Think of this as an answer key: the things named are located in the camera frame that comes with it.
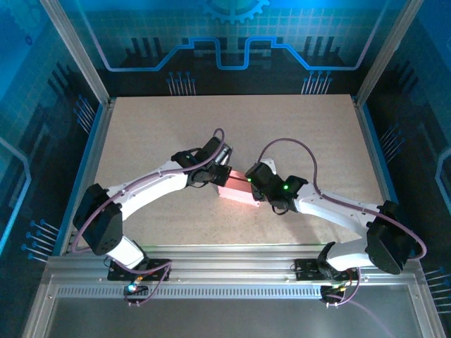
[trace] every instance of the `black mounting bracket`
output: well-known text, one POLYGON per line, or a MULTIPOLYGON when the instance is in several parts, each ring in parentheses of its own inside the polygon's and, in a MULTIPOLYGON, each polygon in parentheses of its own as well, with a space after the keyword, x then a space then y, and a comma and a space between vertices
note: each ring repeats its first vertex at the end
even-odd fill
POLYGON ((330 287, 327 285, 321 285, 321 295, 323 298, 320 299, 321 302, 323 303, 340 303, 340 300, 335 298, 335 297, 331 297, 330 295, 334 295, 334 296, 338 296, 343 298, 345 296, 345 292, 344 291, 340 291, 339 289, 336 289, 334 287, 330 287))
MULTIPOLYGON (((295 273, 297 281, 331 280, 320 271, 318 262, 314 258, 295 259, 291 270, 295 273)), ((357 280, 358 272, 352 271, 351 278, 352 280, 357 280)), ((350 280, 350 276, 346 271, 339 272, 333 278, 333 281, 336 282, 344 282, 347 280, 350 280)))
MULTIPOLYGON (((142 262, 140 264, 138 264, 137 267, 135 267, 134 270, 149 270, 149 269, 153 269, 153 268, 157 268, 167 262, 171 262, 170 259, 149 259, 149 258, 145 258, 142 260, 142 262)), ((143 282, 148 282, 148 281, 159 281, 164 274, 164 268, 155 271, 154 273, 152 273, 151 275, 146 275, 145 277, 142 278, 143 282)), ((169 280, 169 274, 171 272, 169 271, 164 280, 163 281, 167 281, 169 280)), ((124 282, 133 282, 136 277, 138 275, 134 274, 134 273, 129 273, 128 271, 125 271, 124 269, 122 269, 119 265, 117 265, 116 263, 114 263, 113 261, 111 261, 110 266, 109 266, 109 272, 108 272, 108 280, 111 281, 124 281, 124 282)))

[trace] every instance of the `wooden work surface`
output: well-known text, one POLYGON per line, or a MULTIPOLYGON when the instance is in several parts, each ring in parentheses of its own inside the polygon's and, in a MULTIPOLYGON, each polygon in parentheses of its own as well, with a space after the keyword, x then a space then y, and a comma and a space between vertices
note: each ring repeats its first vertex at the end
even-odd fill
MULTIPOLYGON (((297 138, 315 153, 319 186, 351 199, 382 196, 349 95, 179 96, 118 98, 96 182, 110 187, 164 164, 177 151, 203 146, 217 127, 233 146, 230 165, 245 172, 271 140, 297 138)), ((274 144, 265 157, 282 178, 311 182, 313 165, 296 144, 274 144)), ((318 244, 355 239, 320 218, 275 215, 218 197, 214 186, 165 195, 134 213, 124 233, 142 245, 318 244)))

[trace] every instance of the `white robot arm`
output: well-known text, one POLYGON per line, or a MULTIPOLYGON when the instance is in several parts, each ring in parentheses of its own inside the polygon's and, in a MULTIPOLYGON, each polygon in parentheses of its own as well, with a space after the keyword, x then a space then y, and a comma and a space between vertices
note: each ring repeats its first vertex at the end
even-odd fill
POLYGON ((256 163, 245 177, 253 187, 254 198, 269 202, 276 214, 293 211, 315 215, 361 237, 346 243, 331 242, 324 247, 317 263, 328 279, 346 269, 364 266, 399 274, 414 250, 415 240, 411 236, 377 216, 383 214, 396 220, 397 205, 393 202, 386 201, 378 206, 327 192, 319 194, 312 183, 300 177, 289 176, 282 180, 271 159, 256 163), (360 211, 350 208, 351 205, 360 211))
POLYGON ((171 192, 196 184, 223 186, 231 171, 227 166, 231 153, 232 148, 212 137, 203 148, 179 151, 170 161, 136 180, 108 189, 94 184, 85 192, 73 224, 96 255, 106 254, 127 269, 145 268, 142 262, 147 258, 146 253, 123 235, 123 221, 171 192))

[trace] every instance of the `gear graphic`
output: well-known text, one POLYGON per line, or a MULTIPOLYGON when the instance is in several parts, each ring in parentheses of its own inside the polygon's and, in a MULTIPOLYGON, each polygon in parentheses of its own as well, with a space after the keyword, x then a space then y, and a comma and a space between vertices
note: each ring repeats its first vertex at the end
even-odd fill
POLYGON ((9 9, 16 24, 26 33, 36 29, 41 23, 39 0, 2 0, 1 3, 9 9))
POLYGON ((228 21, 233 25, 238 21, 253 20, 255 13, 263 13, 262 7, 269 5, 269 0, 201 0, 200 5, 212 20, 228 21))

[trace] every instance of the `metal slot strip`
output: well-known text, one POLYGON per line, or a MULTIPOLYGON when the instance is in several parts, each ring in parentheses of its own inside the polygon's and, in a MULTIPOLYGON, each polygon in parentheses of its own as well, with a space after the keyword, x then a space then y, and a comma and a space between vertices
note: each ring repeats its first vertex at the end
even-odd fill
MULTIPOLYGON (((65 285, 57 298, 122 299, 123 288, 117 286, 65 285)), ((153 287, 130 299, 146 297, 153 287)), ((162 285, 155 299, 320 299, 317 285, 162 285)))

